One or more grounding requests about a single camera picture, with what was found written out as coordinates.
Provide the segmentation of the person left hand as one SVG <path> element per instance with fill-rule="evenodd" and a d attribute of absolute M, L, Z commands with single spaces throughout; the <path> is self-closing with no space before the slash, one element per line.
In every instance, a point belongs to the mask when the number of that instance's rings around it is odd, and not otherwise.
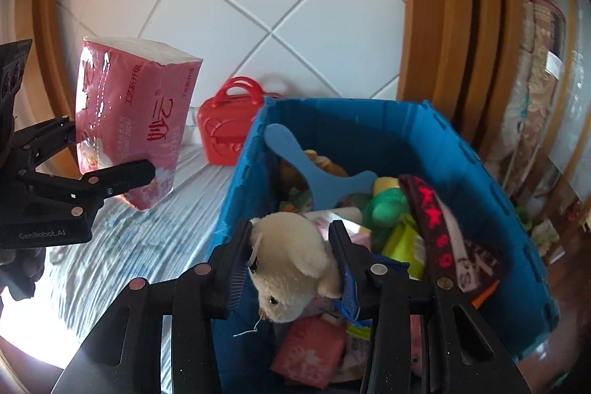
<path fill-rule="evenodd" d="M 30 299 L 45 270 L 45 248 L 1 250 L 1 292 L 14 301 Z"/>

